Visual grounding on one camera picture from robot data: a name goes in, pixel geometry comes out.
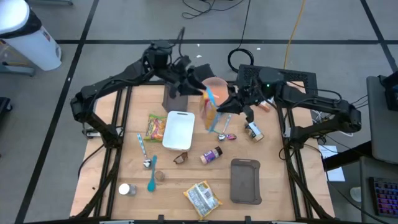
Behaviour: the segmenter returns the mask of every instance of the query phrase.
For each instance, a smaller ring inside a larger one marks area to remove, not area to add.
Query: blue plastic spoon
[[[148,191],[149,192],[153,192],[156,189],[156,184],[155,184],[155,165],[156,165],[156,160],[157,160],[157,156],[154,155],[154,157],[152,158],[152,176],[150,177],[150,181],[148,184]]]

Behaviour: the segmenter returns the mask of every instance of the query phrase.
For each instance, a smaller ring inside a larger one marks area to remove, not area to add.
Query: bottle cap
[[[219,146],[215,147],[215,149],[216,149],[217,152],[218,152],[218,156],[220,156],[220,155],[223,154],[223,151],[221,150],[221,148],[220,148]]]

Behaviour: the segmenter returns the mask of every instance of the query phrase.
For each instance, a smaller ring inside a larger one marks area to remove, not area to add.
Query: gray plastic tray
[[[231,200],[234,203],[261,204],[259,170],[260,162],[257,160],[231,161]]]

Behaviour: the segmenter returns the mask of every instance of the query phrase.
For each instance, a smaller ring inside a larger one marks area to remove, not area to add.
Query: gray floor
[[[78,40],[93,0],[74,0],[74,6],[30,1],[46,29],[57,40]],[[190,0],[198,7],[200,2]],[[397,40],[395,0],[367,0],[386,40]],[[181,0],[100,0],[87,39],[146,40],[174,39],[185,26],[186,39],[240,39],[246,7],[244,1],[225,12],[211,12],[186,20],[188,11]],[[245,39],[288,39],[301,1],[252,0]],[[217,1],[215,7],[231,3]],[[308,0],[295,39],[377,40],[359,0]],[[194,65],[210,63],[213,71],[226,80],[234,80],[226,56],[236,44],[186,44],[182,52]],[[35,77],[0,74],[0,96],[12,99],[14,110],[0,126],[0,223],[14,222],[33,168],[42,148],[55,106],[59,99],[77,45],[63,44],[62,66],[50,72],[37,71]],[[86,44],[58,121],[42,175],[27,213],[26,222],[67,218],[76,187],[86,139],[81,125],[72,118],[69,101],[84,85],[121,72],[141,56],[145,45]],[[286,45],[247,44],[256,65],[282,67]],[[398,57],[398,45],[389,45]],[[233,56],[233,64],[248,63],[245,55]],[[366,94],[365,78],[390,75],[392,70],[380,45],[292,45],[288,69],[315,72],[318,87],[340,92],[348,101]],[[368,109],[363,112],[363,129],[353,138],[340,133],[331,136],[353,147],[370,140]],[[337,145],[339,151],[346,150]],[[346,182],[334,183],[348,194],[359,185],[359,164],[343,168]],[[360,222],[355,208],[331,189],[336,216]]]

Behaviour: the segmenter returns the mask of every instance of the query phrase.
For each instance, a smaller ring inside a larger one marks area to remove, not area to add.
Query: wooden table
[[[275,110],[266,113],[255,106],[252,107],[255,123],[264,134],[263,140],[253,143],[249,139],[243,128],[245,115],[241,114],[233,115],[228,127],[229,132],[237,135],[237,140],[218,142],[216,134],[207,133],[198,115],[200,97],[189,96],[188,111],[195,113],[196,116],[188,161],[176,165],[173,160],[180,154],[179,152],[164,148],[161,142],[145,142],[147,154],[150,157],[157,155],[156,169],[161,170],[166,176],[164,182],[157,182],[155,192],[148,192],[146,188],[150,179],[150,170],[145,170],[142,166],[144,157],[136,133],[146,132],[150,113],[158,116],[167,115],[161,105],[163,92],[164,86],[155,85],[132,89],[116,191],[120,184],[131,183],[137,186],[137,194],[128,197],[116,192],[112,219],[156,220],[158,215],[163,214],[166,220],[197,220],[198,214],[183,192],[193,184],[207,180],[223,203],[206,217],[207,220],[244,220],[246,215],[256,221],[295,220],[286,164],[278,157],[278,152],[282,148],[282,139],[277,113]],[[96,114],[106,123],[111,122],[115,98],[116,94],[105,96],[98,100],[96,105]],[[306,127],[312,124],[309,110],[295,108],[293,112],[296,125]],[[91,154],[101,144],[100,138],[89,140],[85,156]],[[307,144],[318,147],[316,140],[313,139],[308,140]],[[222,148],[223,155],[203,165],[199,157],[216,146]],[[95,193],[94,189],[98,188],[104,152],[105,150],[102,150],[95,155],[82,168],[71,215],[80,212]],[[319,152],[305,147],[301,153],[309,191],[325,211],[334,216]],[[260,205],[238,204],[229,199],[230,165],[234,158],[256,159],[261,163],[259,177],[262,203]],[[302,217],[305,217],[303,198],[299,188],[297,189],[300,211]],[[106,191],[101,208],[102,215],[105,214],[107,201]]]

